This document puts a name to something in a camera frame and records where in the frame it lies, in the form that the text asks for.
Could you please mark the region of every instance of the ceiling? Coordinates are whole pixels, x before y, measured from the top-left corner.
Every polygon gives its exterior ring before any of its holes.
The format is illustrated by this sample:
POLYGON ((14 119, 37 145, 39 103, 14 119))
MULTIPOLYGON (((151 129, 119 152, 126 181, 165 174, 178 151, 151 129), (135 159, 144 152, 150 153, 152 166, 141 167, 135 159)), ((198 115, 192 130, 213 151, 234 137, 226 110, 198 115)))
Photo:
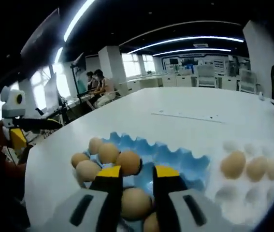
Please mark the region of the ceiling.
MULTIPOLYGON (((59 34, 64 34, 84 2, 85 0, 11 0, 0 4, 0 90, 15 80, 28 78, 29 74, 21 69, 24 63, 20 58, 20 51, 43 20, 59 8, 59 34)), ((250 1, 95 0, 64 44, 60 61, 72 61, 82 52, 86 56, 97 54, 106 45, 121 44, 121 52, 129 52, 178 37, 215 35, 243 39, 242 29, 248 20, 261 21, 272 14, 271 11, 263 13, 264 11, 265 4, 252 5, 250 1), (196 22, 166 27, 191 21, 196 22)), ((155 54, 192 48, 194 43, 196 41, 169 43, 148 48, 142 53, 155 54)), ((209 39, 198 40, 198 43, 206 43, 212 48, 231 49, 235 55, 248 56, 245 43, 209 39)), ((54 55, 41 51, 41 57, 54 55)))

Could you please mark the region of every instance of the brown egg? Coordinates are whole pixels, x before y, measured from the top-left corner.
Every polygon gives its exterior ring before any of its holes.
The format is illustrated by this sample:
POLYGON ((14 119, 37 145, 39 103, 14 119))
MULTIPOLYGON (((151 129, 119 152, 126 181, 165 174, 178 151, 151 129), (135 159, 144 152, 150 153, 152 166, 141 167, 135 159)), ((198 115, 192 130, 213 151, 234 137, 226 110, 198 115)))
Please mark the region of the brown egg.
POLYGON ((81 181, 93 181, 101 167, 93 161, 85 160, 79 162, 75 170, 81 181))
POLYGON ((159 232, 159 225, 157 221, 156 212, 152 213, 148 216, 143 224, 143 231, 144 232, 159 232))
POLYGON ((123 151, 116 159, 116 165, 121 165, 123 176, 137 174, 140 163, 140 157, 133 151, 123 151))
POLYGON ((243 172, 245 162, 245 155, 242 151, 233 151, 222 160, 220 170, 226 178, 237 179, 243 172))
POLYGON ((268 161, 264 156, 253 158, 246 166, 246 174, 252 182, 258 182, 266 173, 268 161))
POLYGON ((152 208, 150 196, 140 188, 128 188, 122 195, 122 217, 130 220, 138 220, 152 208))
POLYGON ((75 153, 71 157, 71 164, 75 168, 79 162, 84 161, 84 160, 89 160, 89 157, 83 153, 75 153))
POLYGON ((268 160, 267 175, 270 180, 274 180, 274 160, 268 160))
POLYGON ((101 163, 115 163, 119 150, 112 143, 103 144, 98 151, 98 158, 101 163))
POLYGON ((88 151, 91 155, 98 153, 100 146, 102 145, 102 140, 100 138, 91 138, 88 144, 88 151))

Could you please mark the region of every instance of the egg tray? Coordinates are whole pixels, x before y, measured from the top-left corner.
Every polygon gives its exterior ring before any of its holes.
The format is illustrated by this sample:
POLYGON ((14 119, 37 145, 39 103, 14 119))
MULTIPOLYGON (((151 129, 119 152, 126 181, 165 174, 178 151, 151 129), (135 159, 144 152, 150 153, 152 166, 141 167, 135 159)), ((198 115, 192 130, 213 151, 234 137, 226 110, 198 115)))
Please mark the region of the egg tray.
MULTIPOLYGON (((179 148, 172 152, 166 144, 156 142, 150 145, 144 138, 137 137, 133 140, 125 133, 118 135, 112 132, 109 139, 102 138, 102 141, 113 143, 120 151, 131 150, 142 160, 142 167, 137 175, 123 177, 124 188, 135 186, 153 196, 153 168, 155 165, 162 165, 177 170, 188 188, 199 191, 205 189, 209 177, 207 168, 210 163, 207 156, 196 159, 190 150, 179 148)), ((84 153, 102 168, 112 166, 112 164, 102 164, 97 154, 90 156, 88 150, 84 153)))
POLYGON ((265 174, 259 182, 251 182, 246 175, 246 166, 256 157, 274 159, 274 142, 245 139, 221 141, 212 150, 212 155, 211 174, 205 196, 221 207, 223 217, 230 222, 254 228, 274 201, 274 180, 270 180, 265 174), (234 150, 244 152, 245 169, 238 179, 226 179, 220 170, 220 164, 234 150))

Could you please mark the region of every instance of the ceiling light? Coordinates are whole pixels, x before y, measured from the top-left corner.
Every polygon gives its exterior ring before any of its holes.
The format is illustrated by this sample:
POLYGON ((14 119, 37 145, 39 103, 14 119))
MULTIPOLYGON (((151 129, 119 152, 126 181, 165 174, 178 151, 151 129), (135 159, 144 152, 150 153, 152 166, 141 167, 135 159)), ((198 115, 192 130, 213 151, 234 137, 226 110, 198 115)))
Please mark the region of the ceiling light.
POLYGON ((221 48, 190 48, 190 49, 182 49, 182 50, 175 50, 170 52, 162 52, 154 54, 153 56, 159 56, 169 53, 176 53, 176 52, 189 52, 189 51, 221 51, 221 52, 231 52, 230 49, 221 49, 221 48))
MULTIPOLYGON (((77 12, 77 14, 73 17, 72 21, 70 22, 65 34, 64 34, 64 41, 66 42, 68 40, 68 37, 70 36, 73 28, 75 27, 75 25, 77 24, 77 22, 79 21, 79 19, 81 18, 81 16, 85 13, 85 11, 87 11, 87 9, 91 6, 91 4, 94 2, 95 0, 87 0, 79 9, 79 11, 77 12)), ((54 63, 58 63, 59 58, 60 58, 60 54, 62 52, 63 48, 61 47, 56 56, 55 56, 55 60, 54 63)))
POLYGON ((55 63, 55 64, 58 63, 59 58, 60 58, 60 54, 61 54, 62 51, 63 51, 63 48, 61 47, 61 48, 58 50, 58 52, 56 53, 55 60, 54 60, 54 63, 55 63))
POLYGON ((81 18, 81 16, 84 14, 85 11, 87 11, 87 9, 91 6, 91 4, 94 2, 95 0, 87 0, 83 6, 79 9, 79 11, 77 12, 77 14, 74 16, 73 20, 71 21, 71 23, 69 24, 66 33, 64 35, 64 41, 66 42, 69 35, 71 34, 74 26, 76 25, 76 23, 79 21, 79 19, 81 18))
POLYGON ((134 53, 136 51, 140 51, 140 50, 146 49, 148 47, 153 47, 153 46, 161 45, 161 44, 167 44, 167 43, 172 43, 172 42, 177 42, 177 41, 182 41, 182 40, 197 40, 197 39, 230 40, 230 41, 235 41, 235 42, 240 42, 240 43, 244 42, 244 40, 230 38, 230 37, 223 37, 223 36, 190 36, 190 37, 176 38, 176 39, 171 39, 171 40, 165 40, 165 41, 158 42, 158 43, 153 43, 153 44, 150 44, 148 46, 140 47, 140 48, 138 48, 136 50, 128 52, 128 54, 131 54, 131 53, 134 53))

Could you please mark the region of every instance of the white egg carton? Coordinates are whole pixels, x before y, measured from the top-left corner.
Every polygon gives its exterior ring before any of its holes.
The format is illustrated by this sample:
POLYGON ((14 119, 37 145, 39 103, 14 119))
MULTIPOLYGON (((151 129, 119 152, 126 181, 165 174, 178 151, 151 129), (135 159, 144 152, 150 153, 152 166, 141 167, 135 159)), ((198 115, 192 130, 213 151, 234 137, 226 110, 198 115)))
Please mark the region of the white egg carton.
POLYGON ((219 204, 222 215, 234 224, 256 226, 274 201, 274 180, 271 181, 265 174, 259 182, 251 182, 246 175, 247 164, 259 156, 274 159, 274 143, 222 141, 213 153, 205 196, 219 204), (220 163, 234 150, 245 153, 246 165, 238 179, 226 179, 220 171, 220 163))

